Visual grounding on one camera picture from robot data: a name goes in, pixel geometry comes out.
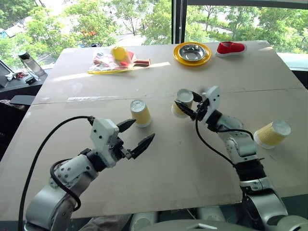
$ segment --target metal bowl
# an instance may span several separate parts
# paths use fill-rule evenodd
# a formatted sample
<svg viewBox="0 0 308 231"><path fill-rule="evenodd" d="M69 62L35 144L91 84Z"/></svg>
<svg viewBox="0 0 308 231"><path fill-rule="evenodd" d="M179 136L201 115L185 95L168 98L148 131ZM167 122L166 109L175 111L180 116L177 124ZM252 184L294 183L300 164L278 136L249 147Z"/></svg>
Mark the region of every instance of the metal bowl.
<svg viewBox="0 0 308 231"><path fill-rule="evenodd" d="M186 44L179 49L179 56L188 62L197 62L206 56L206 51L199 45Z"/></svg>

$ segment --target yellow rim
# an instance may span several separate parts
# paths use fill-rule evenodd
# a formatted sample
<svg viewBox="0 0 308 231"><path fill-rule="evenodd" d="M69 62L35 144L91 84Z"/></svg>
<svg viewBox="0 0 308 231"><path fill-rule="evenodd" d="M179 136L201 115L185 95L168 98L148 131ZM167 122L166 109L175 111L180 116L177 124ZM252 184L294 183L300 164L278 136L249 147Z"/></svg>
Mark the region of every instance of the yellow rim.
<svg viewBox="0 0 308 231"><path fill-rule="evenodd" d="M206 51L206 56L203 59L201 59L201 60L199 60L197 62L188 62L188 61L184 60L183 58L181 58L179 56L179 49L182 46L185 46L186 44L196 44L198 46L203 47L204 50ZM181 44L179 44L178 46L175 47L175 49L173 50L173 56L181 64L184 64L184 65L187 65L187 66L199 66L199 65L205 64L211 58L212 52L211 52L211 50L206 45L203 45L201 43L198 43L198 42L184 42L184 43L181 43Z"/></svg>

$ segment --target red shoe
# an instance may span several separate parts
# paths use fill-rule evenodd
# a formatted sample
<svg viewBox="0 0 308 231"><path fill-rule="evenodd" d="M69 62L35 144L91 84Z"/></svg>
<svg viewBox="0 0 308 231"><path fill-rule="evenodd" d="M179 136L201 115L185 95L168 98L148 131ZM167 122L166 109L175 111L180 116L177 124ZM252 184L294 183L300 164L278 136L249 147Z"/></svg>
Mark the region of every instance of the red shoe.
<svg viewBox="0 0 308 231"><path fill-rule="evenodd" d="M216 55L218 57L226 57L229 55L237 55L247 50L245 44L235 42L221 42L218 45Z"/></svg>

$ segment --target yellow paper cup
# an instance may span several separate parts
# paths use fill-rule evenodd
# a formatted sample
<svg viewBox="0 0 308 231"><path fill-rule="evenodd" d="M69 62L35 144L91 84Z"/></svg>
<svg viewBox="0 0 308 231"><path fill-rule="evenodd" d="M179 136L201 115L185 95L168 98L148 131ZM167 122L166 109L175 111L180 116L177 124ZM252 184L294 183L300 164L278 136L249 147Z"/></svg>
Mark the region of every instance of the yellow paper cup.
<svg viewBox="0 0 308 231"><path fill-rule="evenodd" d="M136 119L134 124L137 127L144 128L152 122L149 109L142 100L133 100L130 103L130 112L131 116Z"/></svg>
<svg viewBox="0 0 308 231"><path fill-rule="evenodd" d="M177 92L176 100L186 104L189 108L192 107L193 102L193 94L190 90L180 89ZM172 104L171 111L176 117L186 118L188 115L182 112L181 109L176 105L176 103Z"/></svg>
<svg viewBox="0 0 308 231"><path fill-rule="evenodd" d="M255 142L263 148L276 147L291 133L290 126L282 121L275 120L254 133Z"/></svg>

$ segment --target black cord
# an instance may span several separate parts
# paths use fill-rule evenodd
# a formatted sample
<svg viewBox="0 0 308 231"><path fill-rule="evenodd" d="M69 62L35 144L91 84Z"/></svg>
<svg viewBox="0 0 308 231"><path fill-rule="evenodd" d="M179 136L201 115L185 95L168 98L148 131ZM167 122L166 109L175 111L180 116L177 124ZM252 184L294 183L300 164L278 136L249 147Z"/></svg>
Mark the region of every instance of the black cord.
<svg viewBox="0 0 308 231"><path fill-rule="evenodd" d="M225 155L221 154L219 151L217 151L215 148L213 148L212 146L210 146L201 136L200 132L199 132L199 128L198 128L198 114L199 112L197 112L197 115L196 115L196 122L195 122L195 125L196 125L196 132L198 134L198 137L201 139L201 141L209 148L211 149L213 152L217 153L218 155L220 155L222 158L224 158L226 161L228 161L230 164L232 164L232 166L234 166L234 164L232 163L232 161L226 157Z"/></svg>
<svg viewBox="0 0 308 231"><path fill-rule="evenodd" d="M65 160L60 160L56 163L54 163L51 168L50 168L50 175L51 175L51 178L54 180L54 182L61 188L63 189L63 191L65 191L67 194L69 194L71 197L74 198L74 200L77 202L77 207L74 208L74 211L78 210L80 207L81 207L81 201L79 199L79 197L73 193L70 189L68 189L64 184L62 184L62 182L56 177L55 173L54 173L54 168L64 162L64 161L67 161L67 160L71 160L71 159L65 159Z"/></svg>
<svg viewBox="0 0 308 231"><path fill-rule="evenodd" d="M65 121L63 121L62 123L60 123L59 125L57 125L48 135L47 137L44 139L44 141L42 142L42 144L40 145L39 149L37 150L37 153L35 154L34 158L33 158L33 161L32 161L32 164L31 164L31 167L30 167L30 170L29 170L29 173L28 173L28 176L27 176L27 179L26 179L26 182L25 182L25 186L24 186L24 190L23 190L23 193L22 193L22 196L21 196L21 200L20 200L20 206L19 206L19 214L18 214L18 230L19 231L23 231L24 228L23 228L23 216L24 216L24 207L25 207L25 199L26 199L26 193L27 193L27 190L28 190L28 187L29 187L29 183L30 183L30 180L31 180L31 176L32 176L32 173L33 173L33 170L34 170L34 167L35 167L35 164L38 160L38 157L39 157L39 154L40 152L42 151L44 145L46 144L46 142L48 141L48 139L52 136L52 134L59 128L61 127L63 124L66 124L67 122L69 121L72 121L72 120L75 120L75 119L88 119L88 121L90 122L90 120L92 119L91 116L75 116L75 117L72 117L72 118L69 118Z"/></svg>
<svg viewBox="0 0 308 231"><path fill-rule="evenodd" d="M251 139L254 140L254 136L250 131L243 130L243 129L226 129L226 130L216 130L216 132L228 132L228 131L240 131L250 135Z"/></svg>

